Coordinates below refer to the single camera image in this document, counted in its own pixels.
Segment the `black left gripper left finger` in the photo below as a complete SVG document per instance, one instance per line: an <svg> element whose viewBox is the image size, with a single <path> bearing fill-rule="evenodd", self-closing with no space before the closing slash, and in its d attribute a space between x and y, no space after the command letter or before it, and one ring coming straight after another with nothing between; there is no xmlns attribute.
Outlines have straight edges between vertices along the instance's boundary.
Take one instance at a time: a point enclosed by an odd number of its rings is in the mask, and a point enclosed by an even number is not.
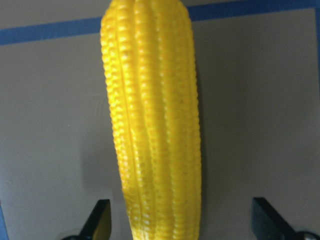
<svg viewBox="0 0 320 240"><path fill-rule="evenodd" d="M109 199L97 201L81 231L63 240L109 240L112 233L111 202Z"/></svg>

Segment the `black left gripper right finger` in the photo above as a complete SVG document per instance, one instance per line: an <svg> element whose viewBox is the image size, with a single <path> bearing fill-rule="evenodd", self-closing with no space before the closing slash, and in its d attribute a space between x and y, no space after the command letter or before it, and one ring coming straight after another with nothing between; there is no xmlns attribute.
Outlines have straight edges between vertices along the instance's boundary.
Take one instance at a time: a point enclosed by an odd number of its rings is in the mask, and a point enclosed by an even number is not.
<svg viewBox="0 0 320 240"><path fill-rule="evenodd" d="M251 229L258 240L318 240L310 231L296 231L264 198L254 197L251 202Z"/></svg>

